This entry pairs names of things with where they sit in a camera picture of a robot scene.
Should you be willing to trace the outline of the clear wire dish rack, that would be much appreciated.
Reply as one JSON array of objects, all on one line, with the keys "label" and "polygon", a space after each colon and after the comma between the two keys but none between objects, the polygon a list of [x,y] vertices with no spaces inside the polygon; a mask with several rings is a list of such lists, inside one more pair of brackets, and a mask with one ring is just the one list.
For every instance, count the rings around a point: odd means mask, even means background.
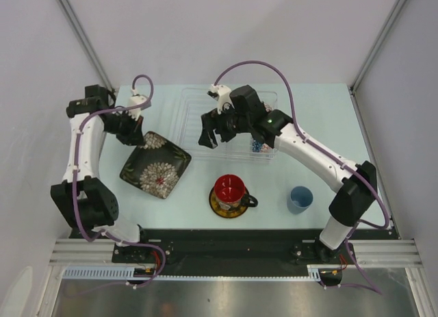
[{"label": "clear wire dish rack", "polygon": [[250,134],[238,134],[230,142],[218,143],[215,149],[198,144],[201,135],[201,115],[215,108],[216,102],[207,96],[205,88],[188,87],[181,92],[179,109],[174,113],[172,139],[190,155],[199,159],[221,159],[233,161],[269,162],[277,155],[271,148],[269,153],[253,153]]}]

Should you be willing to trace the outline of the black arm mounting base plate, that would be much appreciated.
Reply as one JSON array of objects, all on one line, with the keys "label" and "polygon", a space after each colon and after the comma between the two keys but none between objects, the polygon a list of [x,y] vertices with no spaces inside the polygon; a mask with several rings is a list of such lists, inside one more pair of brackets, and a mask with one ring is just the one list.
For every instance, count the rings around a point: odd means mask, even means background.
[{"label": "black arm mounting base plate", "polygon": [[352,263],[350,254],[355,254],[352,244],[341,246],[334,253],[317,253],[313,240],[262,240],[262,241],[167,241],[156,242],[155,249],[139,246],[114,246],[112,262],[143,264],[153,262],[154,255],[167,264],[175,264],[185,258],[211,259],[214,262],[231,259],[266,259],[269,262],[288,262],[293,265],[337,264],[344,258]]}]

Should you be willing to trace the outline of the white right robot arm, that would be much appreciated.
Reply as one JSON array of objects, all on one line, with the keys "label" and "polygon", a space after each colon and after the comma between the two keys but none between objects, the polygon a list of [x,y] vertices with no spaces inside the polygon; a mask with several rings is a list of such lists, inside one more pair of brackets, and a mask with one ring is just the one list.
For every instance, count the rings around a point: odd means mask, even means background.
[{"label": "white right robot arm", "polygon": [[315,246],[321,262],[331,263],[339,257],[342,242],[378,198],[376,168],[372,163],[355,164],[336,157],[324,145],[301,133],[292,117],[280,110],[264,112],[258,118],[251,113],[212,110],[201,116],[201,125],[198,140],[201,146],[214,149],[218,142],[228,142],[237,134],[250,134],[299,161],[329,186],[335,198]]}]

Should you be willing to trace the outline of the brown patterned small bowl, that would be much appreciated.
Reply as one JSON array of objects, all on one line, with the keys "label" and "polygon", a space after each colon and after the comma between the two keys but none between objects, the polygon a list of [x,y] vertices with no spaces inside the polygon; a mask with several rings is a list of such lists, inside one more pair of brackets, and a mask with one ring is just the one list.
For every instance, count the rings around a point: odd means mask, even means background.
[{"label": "brown patterned small bowl", "polygon": [[271,105],[267,104],[266,102],[264,102],[263,105],[266,109],[266,112],[271,112],[274,109]]}]

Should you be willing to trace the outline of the black floral square plate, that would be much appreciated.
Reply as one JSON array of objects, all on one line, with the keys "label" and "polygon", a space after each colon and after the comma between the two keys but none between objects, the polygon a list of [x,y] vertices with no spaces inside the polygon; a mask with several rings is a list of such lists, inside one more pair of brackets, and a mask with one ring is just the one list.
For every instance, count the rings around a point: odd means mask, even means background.
[{"label": "black floral square plate", "polygon": [[128,157],[119,177],[147,194],[167,199],[191,161],[187,151],[149,131],[144,135],[144,144]]}]

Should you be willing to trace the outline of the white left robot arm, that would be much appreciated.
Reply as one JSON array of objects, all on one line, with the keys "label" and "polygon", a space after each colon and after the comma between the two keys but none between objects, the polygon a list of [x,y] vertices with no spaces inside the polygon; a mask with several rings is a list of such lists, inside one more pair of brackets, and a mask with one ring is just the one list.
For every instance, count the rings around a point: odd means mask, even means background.
[{"label": "white left robot arm", "polygon": [[108,94],[94,94],[71,101],[66,108],[70,121],[70,152],[66,171],[50,195],[68,225],[93,241],[107,236],[119,245],[129,244],[127,253],[137,262],[150,257],[151,245],[140,238],[140,227],[119,211],[115,194],[101,181],[99,163],[107,134],[127,146],[143,144],[141,111],[150,98],[134,94],[126,107],[110,103]]}]

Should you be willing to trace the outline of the blue patterned bowl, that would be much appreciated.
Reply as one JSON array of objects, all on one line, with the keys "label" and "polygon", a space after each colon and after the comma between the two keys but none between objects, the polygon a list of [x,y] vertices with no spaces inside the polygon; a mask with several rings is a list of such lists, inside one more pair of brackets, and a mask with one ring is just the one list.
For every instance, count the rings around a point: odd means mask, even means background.
[{"label": "blue patterned bowl", "polygon": [[269,153],[271,148],[262,142],[258,142],[255,139],[251,140],[251,150],[253,153]]}]

